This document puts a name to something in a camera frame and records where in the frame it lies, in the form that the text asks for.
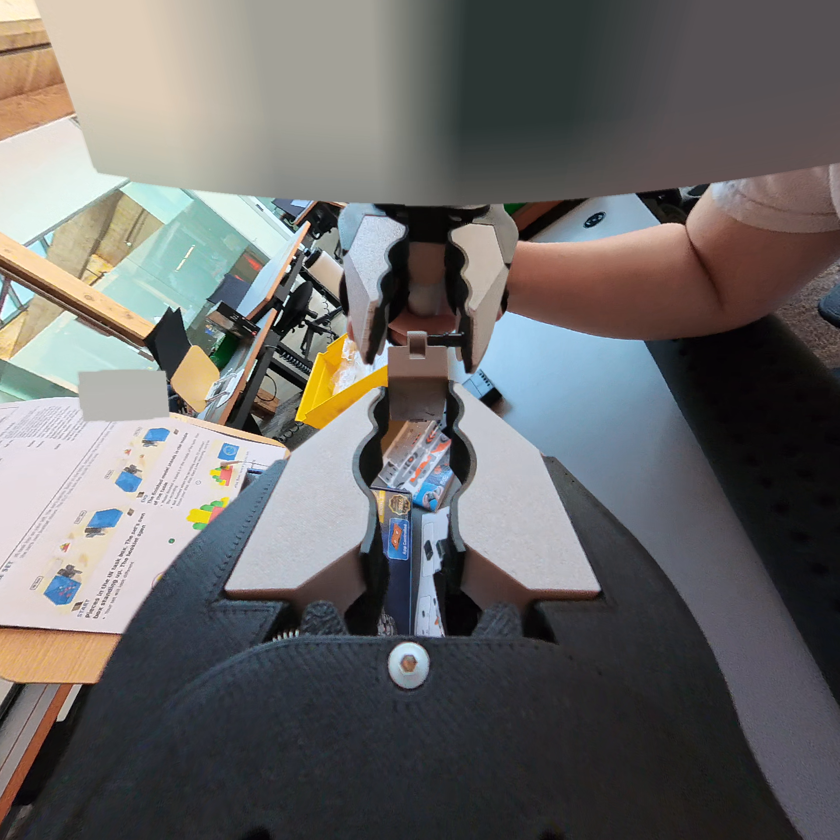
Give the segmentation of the black office chair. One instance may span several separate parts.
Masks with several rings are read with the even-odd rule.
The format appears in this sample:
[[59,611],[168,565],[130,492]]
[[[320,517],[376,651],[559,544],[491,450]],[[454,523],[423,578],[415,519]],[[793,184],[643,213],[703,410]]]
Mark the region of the black office chair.
[[305,320],[312,293],[313,285],[308,280],[303,281],[291,292],[274,326],[280,337],[299,327]]

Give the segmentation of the colour printed leaflet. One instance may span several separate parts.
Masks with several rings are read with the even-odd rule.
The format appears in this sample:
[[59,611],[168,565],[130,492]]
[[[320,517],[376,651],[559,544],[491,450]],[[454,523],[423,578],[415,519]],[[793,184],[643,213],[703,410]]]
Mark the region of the colour printed leaflet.
[[375,486],[400,490],[412,496],[415,505],[435,509],[453,477],[450,445],[437,420],[404,423],[383,454]]

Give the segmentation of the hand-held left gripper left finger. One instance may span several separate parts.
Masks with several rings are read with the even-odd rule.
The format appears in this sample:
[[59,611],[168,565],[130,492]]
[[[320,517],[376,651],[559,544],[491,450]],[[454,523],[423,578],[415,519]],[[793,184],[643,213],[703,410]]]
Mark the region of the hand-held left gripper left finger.
[[298,613],[334,604],[356,634],[374,634],[389,566],[371,483],[389,424],[384,387],[367,392],[284,465],[225,591],[281,600]]

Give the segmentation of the wooden pillar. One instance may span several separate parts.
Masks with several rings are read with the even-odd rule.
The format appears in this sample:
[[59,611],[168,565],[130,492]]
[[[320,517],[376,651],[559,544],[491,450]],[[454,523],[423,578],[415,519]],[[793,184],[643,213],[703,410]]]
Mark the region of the wooden pillar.
[[154,328],[140,315],[5,234],[1,234],[1,270],[5,277],[71,312],[89,328],[133,347],[143,348]]

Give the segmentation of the wooden board with instruction sheet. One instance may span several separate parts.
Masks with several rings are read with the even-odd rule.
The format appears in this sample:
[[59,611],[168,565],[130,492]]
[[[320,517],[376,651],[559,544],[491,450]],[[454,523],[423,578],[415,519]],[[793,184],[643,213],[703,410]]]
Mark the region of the wooden board with instruction sheet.
[[196,419],[1,408],[2,678],[92,683],[175,557],[289,451]]

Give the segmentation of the blue robot kit box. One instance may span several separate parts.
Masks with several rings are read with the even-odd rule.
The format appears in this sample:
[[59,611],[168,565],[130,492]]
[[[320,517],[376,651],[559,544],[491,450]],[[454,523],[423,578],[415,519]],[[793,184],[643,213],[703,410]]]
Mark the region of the blue robot kit box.
[[[400,490],[377,487],[375,481],[372,491],[376,500],[383,550],[389,573],[384,605],[377,622],[376,632],[380,636],[415,636],[413,633],[414,594],[418,572],[417,561],[414,557],[419,548],[421,517],[425,513],[437,512],[446,507],[443,507],[439,501],[433,510],[417,507],[409,494]],[[443,595],[443,585],[435,583],[437,593]]]

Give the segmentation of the grey rectangular building block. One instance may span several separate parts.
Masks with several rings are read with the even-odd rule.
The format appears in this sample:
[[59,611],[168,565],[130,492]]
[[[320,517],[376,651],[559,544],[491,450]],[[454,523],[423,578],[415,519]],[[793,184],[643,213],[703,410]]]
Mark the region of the grey rectangular building block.
[[423,331],[410,331],[406,344],[387,351],[390,418],[429,422],[443,418],[448,393],[448,352]]

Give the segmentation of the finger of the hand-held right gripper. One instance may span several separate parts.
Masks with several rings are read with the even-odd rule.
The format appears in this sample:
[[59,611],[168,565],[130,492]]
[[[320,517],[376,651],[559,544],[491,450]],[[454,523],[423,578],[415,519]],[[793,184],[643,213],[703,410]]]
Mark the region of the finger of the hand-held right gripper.
[[408,227],[374,205],[348,205],[339,216],[339,238],[353,341],[372,364],[406,300]]
[[448,206],[445,285],[461,334],[458,357],[476,372],[497,320],[518,229],[503,205]]

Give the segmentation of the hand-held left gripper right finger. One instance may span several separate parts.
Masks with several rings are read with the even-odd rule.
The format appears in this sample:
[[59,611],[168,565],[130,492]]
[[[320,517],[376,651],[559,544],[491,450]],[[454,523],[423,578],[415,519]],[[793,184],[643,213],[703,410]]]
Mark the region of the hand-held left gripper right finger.
[[460,384],[450,383],[450,507],[460,589],[478,607],[591,600],[602,588],[539,450]]

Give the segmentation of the shallow yellow bin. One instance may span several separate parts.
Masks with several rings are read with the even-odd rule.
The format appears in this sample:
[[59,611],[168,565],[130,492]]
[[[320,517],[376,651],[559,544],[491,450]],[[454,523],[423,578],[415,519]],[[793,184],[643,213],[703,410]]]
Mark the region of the shallow yellow bin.
[[331,342],[325,351],[317,355],[297,409],[298,422],[321,429],[356,403],[364,394],[387,385],[387,356],[386,353],[382,353],[375,358],[372,373],[341,393],[332,394],[331,379],[339,367],[345,336],[347,335],[344,334]]

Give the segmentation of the black battery module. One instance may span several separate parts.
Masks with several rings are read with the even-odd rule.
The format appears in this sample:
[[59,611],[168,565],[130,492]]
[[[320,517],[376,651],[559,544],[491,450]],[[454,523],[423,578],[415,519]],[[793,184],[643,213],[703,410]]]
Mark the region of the black battery module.
[[484,405],[493,408],[502,401],[502,394],[481,369],[461,382],[462,386]]

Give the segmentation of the office desk with wooden edge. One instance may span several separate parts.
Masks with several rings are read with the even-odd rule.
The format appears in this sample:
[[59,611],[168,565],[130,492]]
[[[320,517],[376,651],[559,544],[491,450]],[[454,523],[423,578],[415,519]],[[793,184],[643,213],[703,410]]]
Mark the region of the office desk with wooden edge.
[[274,257],[260,271],[251,290],[238,307],[238,311],[258,328],[245,357],[245,372],[234,390],[234,397],[225,409],[223,422],[243,430],[246,426],[259,389],[273,361],[279,339],[274,326],[283,301],[299,273],[296,260],[303,240],[308,235],[310,223],[305,222],[287,249]]

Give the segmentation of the clear plastic bag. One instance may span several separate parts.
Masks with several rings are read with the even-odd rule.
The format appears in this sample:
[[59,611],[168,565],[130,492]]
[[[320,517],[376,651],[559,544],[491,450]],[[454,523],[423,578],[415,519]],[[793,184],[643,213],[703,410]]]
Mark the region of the clear plastic bag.
[[339,367],[332,375],[332,394],[335,396],[357,381],[372,373],[374,366],[365,364],[355,342],[345,336],[341,349]]

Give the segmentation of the black perforated pad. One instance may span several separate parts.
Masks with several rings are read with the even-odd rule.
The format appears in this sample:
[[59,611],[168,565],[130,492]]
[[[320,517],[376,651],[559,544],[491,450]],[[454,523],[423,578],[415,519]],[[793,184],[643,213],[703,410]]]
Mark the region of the black perforated pad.
[[838,380],[775,317],[647,348],[838,694]]

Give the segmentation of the white instruction booklet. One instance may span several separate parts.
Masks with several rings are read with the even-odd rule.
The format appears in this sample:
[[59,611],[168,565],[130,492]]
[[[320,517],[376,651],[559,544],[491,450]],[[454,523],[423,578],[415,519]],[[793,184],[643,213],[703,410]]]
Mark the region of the white instruction booklet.
[[443,569],[447,550],[449,507],[421,517],[416,550],[416,592],[413,633],[423,637],[445,636],[444,597],[438,594],[435,575]]

